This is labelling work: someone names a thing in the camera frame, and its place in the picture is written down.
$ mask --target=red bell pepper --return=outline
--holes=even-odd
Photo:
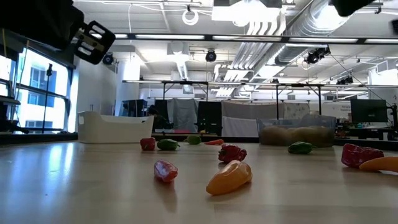
[[[170,162],[159,160],[154,166],[155,177],[165,183],[169,183],[176,178],[178,169]]]
[[[341,162],[348,167],[359,168],[362,163],[380,157],[384,157],[384,153],[378,149],[345,144],[341,154]]]
[[[232,160],[243,161],[248,153],[246,150],[231,144],[224,144],[218,151],[218,160],[231,162]]]
[[[155,150],[156,140],[155,138],[141,139],[139,144],[141,145],[141,149],[143,151],[153,151]]]

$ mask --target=orange bell pepper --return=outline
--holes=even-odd
[[[210,180],[206,191],[211,195],[230,193],[252,179],[251,168],[244,162],[231,161]]]

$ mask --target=white storage box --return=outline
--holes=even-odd
[[[94,111],[78,114],[78,138],[83,143],[137,143],[150,138],[154,117],[105,116]]]

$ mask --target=person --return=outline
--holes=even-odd
[[[154,125],[152,127],[152,130],[154,131],[155,129],[170,129],[170,123],[162,116],[159,114],[157,109],[155,108],[154,105],[151,105],[148,109],[148,115],[149,116],[154,116]]]

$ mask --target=clear plastic container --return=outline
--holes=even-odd
[[[261,144],[289,146],[297,141],[317,147],[331,147],[335,137],[336,118],[317,114],[302,119],[257,119]]]

